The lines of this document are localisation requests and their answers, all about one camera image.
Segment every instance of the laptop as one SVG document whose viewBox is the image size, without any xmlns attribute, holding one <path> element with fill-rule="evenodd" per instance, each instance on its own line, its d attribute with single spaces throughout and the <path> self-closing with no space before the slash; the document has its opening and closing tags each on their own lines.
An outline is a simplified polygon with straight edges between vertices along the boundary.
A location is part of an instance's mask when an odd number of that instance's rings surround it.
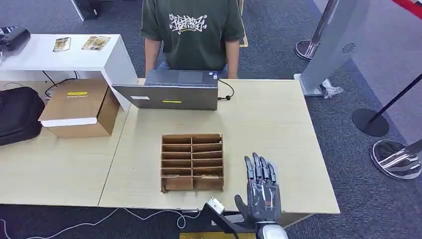
<svg viewBox="0 0 422 239">
<path fill-rule="evenodd" d="M 215 111 L 217 83 L 217 72 L 151 70 L 144 85 L 112 87 L 138 108 Z"/>
</svg>

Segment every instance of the cardboard compartment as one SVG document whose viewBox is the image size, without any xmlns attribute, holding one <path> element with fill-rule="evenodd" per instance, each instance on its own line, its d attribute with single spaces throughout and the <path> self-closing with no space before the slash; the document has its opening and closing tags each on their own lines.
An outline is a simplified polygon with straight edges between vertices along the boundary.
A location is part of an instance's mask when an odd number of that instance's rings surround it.
<svg viewBox="0 0 422 239">
<path fill-rule="evenodd" d="M 194 176 L 194 190 L 223 190 L 223 186 L 224 181 L 222 177 Z"/>
<path fill-rule="evenodd" d="M 198 143 L 220 143 L 221 135 L 219 134 L 196 134 L 192 136 L 192 144 Z"/>
<path fill-rule="evenodd" d="M 222 151 L 223 144 L 222 143 L 202 143 L 202 144 L 193 144 L 192 145 L 192 152 L 212 152 L 212 151 Z"/>
<path fill-rule="evenodd" d="M 204 167 L 223 167 L 223 159 L 194 159 L 192 160 L 193 168 L 204 168 Z"/>
<path fill-rule="evenodd" d="M 162 152 L 161 159 L 169 160 L 169 159 L 192 159 L 191 153 L 189 152 Z"/>
<path fill-rule="evenodd" d="M 191 168 L 162 168 L 161 176 L 177 177 L 177 176 L 192 176 Z"/>
<path fill-rule="evenodd" d="M 162 152 L 191 152 L 192 146 L 190 144 L 163 144 Z"/>
<path fill-rule="evenodd" d="M 166 192 L 167 190 L 193 190 L 193 182 L 191 176 L 179 176 L 179 177 L 163 177 L 161 178 L 161 191 Z"/>
<path fill-rule="evenodd" d="M 161 167 L 162 168 L 191 168 L 192 161 L 191 160 L 161 160 Z"/>
<path fill-rule="evenodd" d="M 161 145 L 161 191 L 223 190 L 220 134 L 167 134 Z"/>
<path fill-rule="evenodd" d="M 223 176 L 223 167 L 193 168 L 194 176 Z"/>
<path fill-rule="evenodd" d="M 192 159 L 223 158 L 223 151 L 192 153 Z"/>
<path fill-rule="evenodd" d="M 192 137 L 185 134 L 163 135 L 163 144 L 192 144 Z"/>
</svg>

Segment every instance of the stanchion base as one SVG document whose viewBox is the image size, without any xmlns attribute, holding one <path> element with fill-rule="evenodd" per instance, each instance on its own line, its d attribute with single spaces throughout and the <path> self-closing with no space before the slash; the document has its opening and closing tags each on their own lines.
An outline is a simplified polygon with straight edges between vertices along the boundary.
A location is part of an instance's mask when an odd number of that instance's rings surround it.
<svg viewBox="0 0 422 239">
<path fill-rule="evenodd" d="M 360 131 L 367 135 L 376 137 L 384 136 L 390 130 L 390 125 L 383 116 L 379 116 L 371 124 L 368 124 L 368 121 L 376 113 L 369 109 L 358 109 L 352 113 L 352 121 Z"/>
<path fill-rule="evenodd" d="M 381 163 L 388 157 L 394 157 L 393 154 L 405 147 L 406 145 L 400 142 L 386 139 L 380 140 L 371 148 L 372 162 L 381 172 L 394 179 L 415 179 L 422 172 L 421 162 L 417 155 L 408 155 L 406 159 L 388 168 L 383 167 Z"/>
<path fill-rule="evenodd" d="M 307 61 L 312 60 L 313 55 L 312 56 L 306 55 L 306 51 L 308 50 L 310 43 L 311 43 L 311 40 L 303 40 L 296 43 L 296 47 L 295 47 L 296 55 Z"/>
</svg>

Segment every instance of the robotic thumb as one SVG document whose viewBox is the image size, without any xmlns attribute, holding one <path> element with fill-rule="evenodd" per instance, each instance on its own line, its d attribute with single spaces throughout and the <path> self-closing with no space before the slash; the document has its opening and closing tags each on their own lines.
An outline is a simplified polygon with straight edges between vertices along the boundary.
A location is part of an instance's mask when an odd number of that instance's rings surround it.
<svg viewBox="0 0 422 239">
<path fill-rule="evenodd" d="M 239 212 L 243 215 L 243 218 L 246 220 L 248 216 L 248 206 L 245 205 L 239 194 L 234 196 L 234 203 L 236 204 L 237 209 L 239 209 Z"/>
</svg>

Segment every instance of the silver stanchion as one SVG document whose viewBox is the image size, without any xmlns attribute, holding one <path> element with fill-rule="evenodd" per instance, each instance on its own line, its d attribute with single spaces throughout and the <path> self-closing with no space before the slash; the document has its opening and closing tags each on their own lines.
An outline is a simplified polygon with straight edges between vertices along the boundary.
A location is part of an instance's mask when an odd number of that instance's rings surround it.
<svg viewBox="0 0 422 239">
<path fill-rule="evenodd" d="M 327 26 L 328 20 L 331 17 L 332 11 L 334 10 L 337 2 L 338 0 L 328 0 L 327 6 L 325 7 L 324 13 L 322 14 L 312 40 L 302 40 L 296 43 L 295 53 L 297 56 L 308 61 L 312 59 L 315 51 L 318 49 L 322 32 L 324 31 L 325 26 Z"/>
<path fill-rule="evenodd" d="M 418 153 L 422 151 L 422 139 L 406 146 L 400 142 L 383 139 L 372 146 L 371 159 L 375 166 L 394 179 L 414 179 L 421 172 Z"/>
</svg>

